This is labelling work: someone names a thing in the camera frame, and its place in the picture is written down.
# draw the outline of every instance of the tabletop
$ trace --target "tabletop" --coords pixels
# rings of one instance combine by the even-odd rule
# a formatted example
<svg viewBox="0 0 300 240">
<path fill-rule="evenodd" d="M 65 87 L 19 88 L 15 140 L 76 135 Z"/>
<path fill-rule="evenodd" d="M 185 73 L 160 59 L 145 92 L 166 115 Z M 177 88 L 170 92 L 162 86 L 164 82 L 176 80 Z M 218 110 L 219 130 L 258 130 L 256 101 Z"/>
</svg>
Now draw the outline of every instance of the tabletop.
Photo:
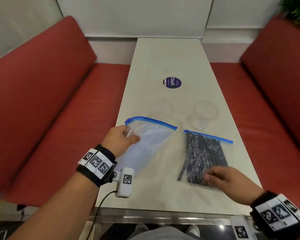
<svg viewBox="0 0 300 240">
<path fill-rule="evenodd" d="M 164 84 L 167 77 L 178 78 L 181 85 L 168 88 Z M 219 115 L 203 133 L 232 140 L 233 145 L 225 151 L 228 165 L 261 185 L 200 40 L 138 39 L 116 125 L 134 116 L 149 116 L 150 104 L 158 99 L 172 103 L 168 123 L 178 129 L 164 150 L 136 175 L 132 196 L 122 199 L 112 194 L 102 207 L 248 215 L 249 206 L 233 202 L 219 190 L 177 181 L 185 160 L 183 130 L 195 130 L 187 123 L 187 116 L 196 101 L 210 101 Z M 116 182 L 101 186 L 96 206 L 115 189 Z"/>
</svg>

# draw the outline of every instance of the plastic bag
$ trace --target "plastic bag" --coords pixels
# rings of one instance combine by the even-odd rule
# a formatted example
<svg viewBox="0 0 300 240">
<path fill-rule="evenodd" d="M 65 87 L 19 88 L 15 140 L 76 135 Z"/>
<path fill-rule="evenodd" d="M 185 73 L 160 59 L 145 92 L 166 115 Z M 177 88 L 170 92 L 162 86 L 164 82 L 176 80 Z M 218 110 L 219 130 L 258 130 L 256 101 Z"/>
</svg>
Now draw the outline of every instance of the plastic bag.
<svg viewBox="0 0 300 240">
<path fill-rule="evenodd" d="M 125 121 L 125 124 L 128 126 L 126 136 L 131 134 L 138 135 L 141 136 L 141 140 L 131 145 L 129 149 L 117 159 L 118 164 L 115 170 L 120 171 L 124 167 L 129 167 L 133 168 L 135 175 L 137 175 L 148 165 L 158 149 L 169 140 L 171 133 L 175 131 L 177 127 L 142 116 L 129 118 Z"/>
<path fill-rule="evenodd" d="M 204 184 L 204 171 L 212 166 L 228 166 L 226 155 L 232 152 L 233 141 L 203 133 L 184 130 L 186 159 L 178 180 L 187 171 L 187 180 L 192 184 Z"/>
</svg>

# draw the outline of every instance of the blue zipper seal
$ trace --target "blue zipper seal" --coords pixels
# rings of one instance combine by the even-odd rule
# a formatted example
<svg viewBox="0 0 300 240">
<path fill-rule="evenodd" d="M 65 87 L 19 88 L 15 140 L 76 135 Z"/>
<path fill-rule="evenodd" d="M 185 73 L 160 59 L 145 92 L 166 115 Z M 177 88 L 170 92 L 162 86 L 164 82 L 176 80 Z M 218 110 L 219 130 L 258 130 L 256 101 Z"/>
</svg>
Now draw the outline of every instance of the blue zipper seal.
<svg viewBox="0 0 300 240">
<path fill-rule="evenodd" d="M 207 134 L 203 134 L 203 133 L 199 133 L 199 132 L 195 132 L 195 131 L 190 131 L 190 130 L 187 130 L 187 129 L 185 129 L 183 132 L 191 132 L 191 133 L 194 133 L 194 134 L 198 134 L 198 135 L 210 137 L 210 138 L 213 138 L 213 139 L 217 139 L 219 141 L 224 141 L 224 142 L 233 144 L 232 140 L 227 140 L 227 139 L 224 139 L 224 138 L 221 138 L 221 137 L 217 137 L 217 136 L 207 135 Z"/>
<path fill-rule="evenodd" d="M 148 117 L 143 117 L 143 116 L 136 116 L 136 117 L 132 117 L 132 118 L 128 118 L 126 121 L 125 121 L 125 124 L 126 125 L 129 125 L 130 123 L 136 121 L 136 120 L 139 120 L 139 121 L 146 121 L 146 122 L 151 122 L 151 123 L 154 123 L 154 124 L 158 124 L 158 125 L 163 125 L 169 129 L 172 129 L 172 130 L 176 130 L 178 127 L 176 126 L 173 126 L 173 125 L 170 125 L 168 123 L 165 123 L 163 121 L 160 121 L 160 120 L 155 120 L 155 119 L 151 119 L 151 118 L 148 118 Z"/>
</svg>

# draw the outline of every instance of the clear plastic cup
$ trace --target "clear plastic cup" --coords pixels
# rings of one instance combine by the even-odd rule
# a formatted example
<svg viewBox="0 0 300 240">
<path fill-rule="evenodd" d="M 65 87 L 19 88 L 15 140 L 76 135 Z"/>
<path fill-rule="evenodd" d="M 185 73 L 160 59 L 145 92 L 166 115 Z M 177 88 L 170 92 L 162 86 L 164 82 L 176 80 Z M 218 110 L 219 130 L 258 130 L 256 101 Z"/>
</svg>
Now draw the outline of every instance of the clear plastic cup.
<svg viewBox="0 0 300 240">
<path fill-rule="evenodd" d="M 198 101 L 194 104 L 192 113 L 188 115 L 187 122 L 195 129 L 204 130 L 218 115 L 219 110 L 212 102 Z"/>
<path fill-rule="evenodd" d="M 149 110 L 150 118 L 165 121 L 172 116 L 173 105 L 166 99 L 156 99 L 151 102 Z"/>
</svg>

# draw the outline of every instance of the round sticker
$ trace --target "round sticker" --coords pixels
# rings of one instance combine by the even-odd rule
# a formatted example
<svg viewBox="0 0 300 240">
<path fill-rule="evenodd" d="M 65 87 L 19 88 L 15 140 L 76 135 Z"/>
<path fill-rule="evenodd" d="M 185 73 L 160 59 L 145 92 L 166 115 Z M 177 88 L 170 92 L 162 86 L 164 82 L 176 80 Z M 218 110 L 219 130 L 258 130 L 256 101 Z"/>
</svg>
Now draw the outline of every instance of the round sticker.
<svg viewBox="0 0 300 240">
<path fill-rule="evenodd" d="M 163 84 L 167 88 L 178 88 L 181 86 L 181 81 L 176 77 L 167 77 L 166 79 L 163 80 Z"/>
</svg>

